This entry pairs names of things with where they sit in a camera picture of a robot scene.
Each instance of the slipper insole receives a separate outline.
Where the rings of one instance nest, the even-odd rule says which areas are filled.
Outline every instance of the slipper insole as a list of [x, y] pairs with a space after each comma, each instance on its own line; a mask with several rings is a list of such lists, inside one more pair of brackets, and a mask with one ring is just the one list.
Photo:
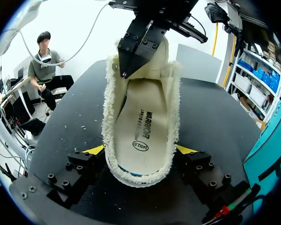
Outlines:
[[134, 175], [148, 175], [164, 164], [167, 147], [167, 108], [159, 80], [130, 80], [127, 99], [116, 121], [118, 165]]

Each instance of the hand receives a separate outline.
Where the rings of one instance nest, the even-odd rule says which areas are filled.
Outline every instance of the hand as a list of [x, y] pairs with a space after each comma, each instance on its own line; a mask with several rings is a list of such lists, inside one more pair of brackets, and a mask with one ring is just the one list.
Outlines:
[[[65, 61], [64, 58], [61, 58], [61, 59], [59, 60], [59, 62], [63, 62], [63, 61]], [[65, 64], [64, 64], [64, 63], [63, 63], [63, 64], [60, 64], [59, 67], [60, 67], [60, 68], [63, 68], [63, 67], [65, 67]]]
[[46, 85], [45, 85], [45, 84], [40, 85], [40, 86], [38, 87], [38, 89], [39, 89], [40, 92], [43, 92], [43, 91], [46, 89]]

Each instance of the white fuzzy slipper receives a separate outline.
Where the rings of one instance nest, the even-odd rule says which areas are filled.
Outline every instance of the white fuzzy slipper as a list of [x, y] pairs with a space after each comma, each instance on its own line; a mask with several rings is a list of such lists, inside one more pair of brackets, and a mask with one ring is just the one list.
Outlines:
[[112, 174], [131, 187], [148, 187], [170, 171], [179, 132], [180, 77], [168, 63], [169, 44], [128, 79], [120, 77], [118, 56], [107, 60], [102, 135]]

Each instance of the black work table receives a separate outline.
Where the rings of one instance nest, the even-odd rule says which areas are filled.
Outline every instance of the black work table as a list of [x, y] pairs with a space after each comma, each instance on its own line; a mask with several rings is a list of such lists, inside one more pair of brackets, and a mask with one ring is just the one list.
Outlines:
[[[102, 144], [106, 61], [92, 65], [62, 98], [43, 129], [30, 172], [47, 182], [73, 151]], [[212, 161], [232, 176], [232, 185], [247, 181], [243, 161], [260, 130], [250, 116], [217, 84], [181, 79], [179, 145], [205, 150]], [[112, 224], [200, 224], [208, 211], [175, 168], [160, 183], [132, 188], [117, 181], [105, 167], [72, 211]], [[252, 207], [243, 215], [252, 214]]]

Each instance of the yellow clamp pad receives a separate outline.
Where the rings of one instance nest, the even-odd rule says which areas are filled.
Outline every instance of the yellow clamp pad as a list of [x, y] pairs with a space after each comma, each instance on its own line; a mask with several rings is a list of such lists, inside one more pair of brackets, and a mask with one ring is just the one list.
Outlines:
[[191, 153], [191, 152], [198, 152], [198, 151], [196, 151], [196, 150], [188, 149], [188, 148], [182, 147], [182, 146], [180, 146], [180, 145], [177, 145], [177, 149], [178, 149], [183, 155], [188, 154], [188, 153]]
[[89, 154], [96, 155], [96, 154], [98, 154], [99, 152], [101, 152], [104, 147], [105, 147], [105, 145], [102, 144], [102, 145], [100, 145], [100, 146], [98, 146], [98, 147], [95, 147], [95, 148], [93, 148], [93, 149], [85, 150], [85, 151], [83, 151], [83, 153], [88, 152]]

